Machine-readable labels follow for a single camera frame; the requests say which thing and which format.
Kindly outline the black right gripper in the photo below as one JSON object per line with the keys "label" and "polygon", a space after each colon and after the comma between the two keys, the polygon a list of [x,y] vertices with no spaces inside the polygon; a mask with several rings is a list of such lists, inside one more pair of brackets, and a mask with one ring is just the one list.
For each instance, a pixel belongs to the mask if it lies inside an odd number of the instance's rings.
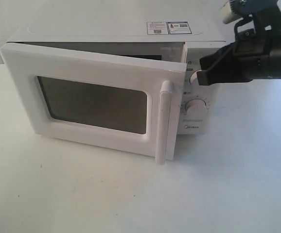
{"label": "black right gripper", "polygon": [[270,65],[272,34],[257,33],[253,28],[235,32],[235,43],[223,46],[200,59],[198,84],[248,83],[252,80],[274,79]]}

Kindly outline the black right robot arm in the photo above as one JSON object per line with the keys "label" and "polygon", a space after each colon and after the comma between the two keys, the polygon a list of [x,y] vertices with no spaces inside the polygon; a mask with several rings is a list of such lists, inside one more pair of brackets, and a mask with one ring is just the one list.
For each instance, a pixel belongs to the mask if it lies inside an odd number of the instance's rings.
{"label": "black right robot arm", "polygon": [[223,22],[234,25],[235,41],[201,58],[199,85],[281,80],[281,11],[276,0],[229,0]]}

